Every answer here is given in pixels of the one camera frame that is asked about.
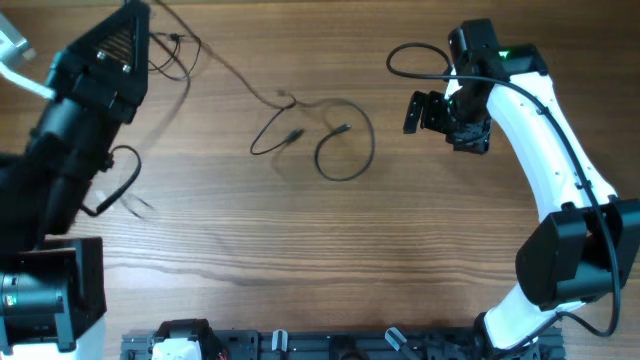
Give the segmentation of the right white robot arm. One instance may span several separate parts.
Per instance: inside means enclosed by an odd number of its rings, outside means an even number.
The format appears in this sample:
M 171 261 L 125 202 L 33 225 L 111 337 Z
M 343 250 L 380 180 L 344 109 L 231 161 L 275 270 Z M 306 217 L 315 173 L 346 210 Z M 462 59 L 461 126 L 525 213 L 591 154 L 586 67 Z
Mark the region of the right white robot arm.
M 404 132 L 428 129 L 457 151 L 483 154 L 493 128 L 501 128 L 539 216 L 516 255 L 516 285 L 478 319 L 480 355 L 506 359 L 539 349 L 556 322 L 603 297 L 612 301 L 603 335 L 612 335 L 639 249 L 638 201 L 620 199 L 589 160 L 535 46 L 502 46 L 487 19 L 463 22 L 448 42 L 447 88 L 412 95 Z

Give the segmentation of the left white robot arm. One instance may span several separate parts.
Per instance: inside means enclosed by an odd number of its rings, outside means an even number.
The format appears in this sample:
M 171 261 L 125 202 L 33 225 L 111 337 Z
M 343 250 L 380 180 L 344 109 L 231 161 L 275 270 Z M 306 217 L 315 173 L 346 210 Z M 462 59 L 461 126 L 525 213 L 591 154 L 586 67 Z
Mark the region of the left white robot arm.
M 66 46 L 47 80 L 18 72 L 29 42 L 1 23 L 1 75 L 42 97 L 25 150 L 1 157 L 1 355 L 99 359 L 106 333 L 103 242 L 68 237 L 93 178 L 148 89 L 150 9 L 130 1 Z

